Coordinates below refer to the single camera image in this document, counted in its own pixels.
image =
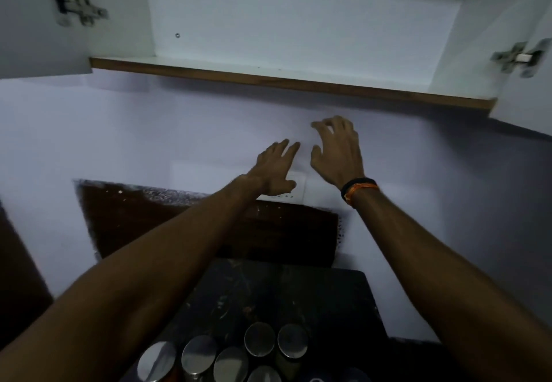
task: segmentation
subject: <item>wooden shelf edge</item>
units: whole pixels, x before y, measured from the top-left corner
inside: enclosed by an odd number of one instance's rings
[[[471,109],[491,110],[496,99],[472,99],[441,94],[406,92],[385,88],[349,86],[318,81],[257,76],[234,72],[198,70],[196,68],[172,67],[167,65],[143,64],[141,62],[120,61],[117,59],[90,58],[92,68],[112,71],[127,71],[153,74],[165,77],[193,78],[226,83],[285,88],[317,93],[344,94],[373,99],[416,101]]]

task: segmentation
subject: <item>metal hinge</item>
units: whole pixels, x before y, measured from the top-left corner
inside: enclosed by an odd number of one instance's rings
[[[538,71],[544,57],[552,45],[552,38],[542,39],[536,44],[535,48],[525,52],[527,42],[519,42],[507,52],[495,52],[491,61],[498,62],[502,65],[502,72],[510,74],[515,67],[522,66],[522,78],[531,78]]]
[[[96,7],[90,0],[53,0],[56,21],[61,26],[71,26],[70,14],[77,14],[83,26],[94,26],[97,19],[108,19],[106,9]]]

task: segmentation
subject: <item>wall cabinet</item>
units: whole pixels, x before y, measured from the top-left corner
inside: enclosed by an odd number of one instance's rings
[[[552,134],[552,0],[0,4],[0,78],[97,67],[479,108]]]

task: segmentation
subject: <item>wristband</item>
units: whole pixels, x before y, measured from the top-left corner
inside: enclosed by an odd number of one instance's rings
[[[372,180],[366,177],[351,180],[350,182],[345,184],[345,186],[343,186],[343,188],[341,189],[341,197],[349,206],[353,206],[351,202],[351,197],[353,197],[353,193],[358,189],[379,190],[380,188],[375,182],[375,180]]]

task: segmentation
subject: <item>wall socket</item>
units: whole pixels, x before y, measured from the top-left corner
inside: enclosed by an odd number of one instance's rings
[[[287,180],[293,180],[297,183],[295,189],[290,193],[281,194],[279,196],[266,196],[261,195],[257,200],[269,200],[273,202],[293,203],[296,205],[303,204],[303,196],[305,195],[305,184],[307,182],[307,175],[305,173],[299,173],[296,171],[289,171],[287,173]]]

